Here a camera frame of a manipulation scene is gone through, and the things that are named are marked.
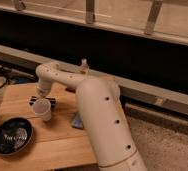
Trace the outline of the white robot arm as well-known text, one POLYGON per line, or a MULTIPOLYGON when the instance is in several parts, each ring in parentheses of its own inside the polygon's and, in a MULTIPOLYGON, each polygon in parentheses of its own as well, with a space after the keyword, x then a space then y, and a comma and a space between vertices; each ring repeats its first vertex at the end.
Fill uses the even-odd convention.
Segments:
POLYGON ((78 112, 100 171, 147 171, 119 102, 120 88, 112 79, 66 72, 56 62, 36 68, 37 92, 46 97, 58 82, 75 91, 78 112))

